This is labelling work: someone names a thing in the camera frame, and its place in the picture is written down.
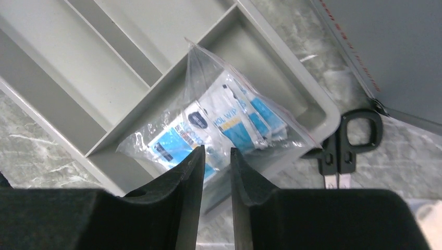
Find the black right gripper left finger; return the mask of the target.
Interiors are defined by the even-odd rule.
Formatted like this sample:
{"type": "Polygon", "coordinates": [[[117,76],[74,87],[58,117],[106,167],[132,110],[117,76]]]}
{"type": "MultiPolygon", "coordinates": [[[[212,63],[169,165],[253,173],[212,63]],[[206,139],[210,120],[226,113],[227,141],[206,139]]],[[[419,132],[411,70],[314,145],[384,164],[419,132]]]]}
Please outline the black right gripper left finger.
{"type": "Polygon", "coordinates": [[[205,147],[124,197],[1,189],[1,249],[195,249],[205,147]]]}

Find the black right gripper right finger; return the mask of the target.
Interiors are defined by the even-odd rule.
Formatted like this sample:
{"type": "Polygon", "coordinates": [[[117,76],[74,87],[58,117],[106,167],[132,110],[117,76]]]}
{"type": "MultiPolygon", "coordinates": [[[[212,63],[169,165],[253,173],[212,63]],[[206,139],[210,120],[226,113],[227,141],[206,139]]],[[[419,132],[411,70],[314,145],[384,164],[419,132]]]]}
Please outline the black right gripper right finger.
{"type": "Polygon", "coordinates": [[[236,249],[429,249],[408,204],[383,189],[282,189],[230,153],[236,249]]]}

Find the alcohol wipes zip bag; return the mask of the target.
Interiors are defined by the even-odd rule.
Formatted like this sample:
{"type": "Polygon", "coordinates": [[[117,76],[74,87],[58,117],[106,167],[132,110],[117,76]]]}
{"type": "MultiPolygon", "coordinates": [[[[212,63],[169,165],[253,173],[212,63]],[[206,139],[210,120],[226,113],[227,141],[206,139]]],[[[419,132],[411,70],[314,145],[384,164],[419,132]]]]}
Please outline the alcohol wipes zip bag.
{"type": "Polygon", "coordinates": [[[289,111],[262,95],[231,64],[189,43],[183,90],[161,115],[127,136],[117,152],[169,170],[205,147],[205,180],[230,164],[230,150],[256,155],[318,143],[289,111]]]}

